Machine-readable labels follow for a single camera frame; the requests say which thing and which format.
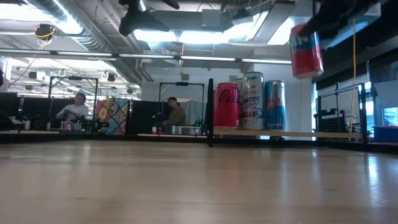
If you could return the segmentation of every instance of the man in olive shirt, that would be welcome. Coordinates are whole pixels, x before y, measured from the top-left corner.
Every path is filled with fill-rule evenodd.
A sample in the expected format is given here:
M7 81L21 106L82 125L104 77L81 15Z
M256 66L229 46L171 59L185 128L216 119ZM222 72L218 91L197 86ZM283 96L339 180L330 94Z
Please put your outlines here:
M164 130L169 130L171 126L185 125L185 111L179 106L176 97L172 96L167 100L167 104L172 109L169 119L163 121Z

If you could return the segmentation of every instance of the man in white shirt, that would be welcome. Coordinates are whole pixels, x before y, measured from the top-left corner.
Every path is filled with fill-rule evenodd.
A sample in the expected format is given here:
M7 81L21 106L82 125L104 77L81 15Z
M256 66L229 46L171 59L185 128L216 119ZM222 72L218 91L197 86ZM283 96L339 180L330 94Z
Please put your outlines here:
M65 121L72 121L84 116L87 118L88 107L85 105L86 95L78 93L75 97L75 104L64 107L58 114L57 119L64 119Z

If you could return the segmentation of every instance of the red can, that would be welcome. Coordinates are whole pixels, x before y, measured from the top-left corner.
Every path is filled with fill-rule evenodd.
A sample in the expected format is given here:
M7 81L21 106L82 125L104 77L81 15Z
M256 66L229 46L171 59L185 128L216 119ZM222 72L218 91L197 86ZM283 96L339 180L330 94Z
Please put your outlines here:
M235 83L220 83L215 91L215 127L239 127L239 88Z
M298 33L303 27L303 24L295 26L290 33L293 77L312 78L323 73L319 37L316 32L309 37L300 37Z

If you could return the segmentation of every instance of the red and blue can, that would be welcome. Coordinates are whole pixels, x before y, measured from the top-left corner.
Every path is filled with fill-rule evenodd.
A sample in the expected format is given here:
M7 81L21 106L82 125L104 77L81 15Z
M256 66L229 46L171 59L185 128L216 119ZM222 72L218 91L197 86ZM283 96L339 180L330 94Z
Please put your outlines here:
M220 83L215 91L214 126L239 127L239 88L235 83Z
M285 130L285 83L280 80L266 82L264 86L266 118L264 127L267 130Z
M314 32L308 37L300 37L298 33L303 27L303 24L293 27L289 41L293 77L300 79L312 78L323 73L319 36Z

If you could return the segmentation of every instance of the person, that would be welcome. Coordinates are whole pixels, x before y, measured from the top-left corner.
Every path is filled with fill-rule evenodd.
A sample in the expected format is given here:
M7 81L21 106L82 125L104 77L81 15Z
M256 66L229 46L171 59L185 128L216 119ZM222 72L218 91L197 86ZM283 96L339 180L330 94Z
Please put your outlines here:
M65 121L73 121L79 117L88 115L88 107L85 105L86 95L84 93L78 93L75 97L75 104L64 107L58 114L57 119Z
M167 99L167 104L172 110L169 119L163 121L162 125L165 131L170 132L172 126L184 126L185 125L185 111L180 107L176 97L172 96Z

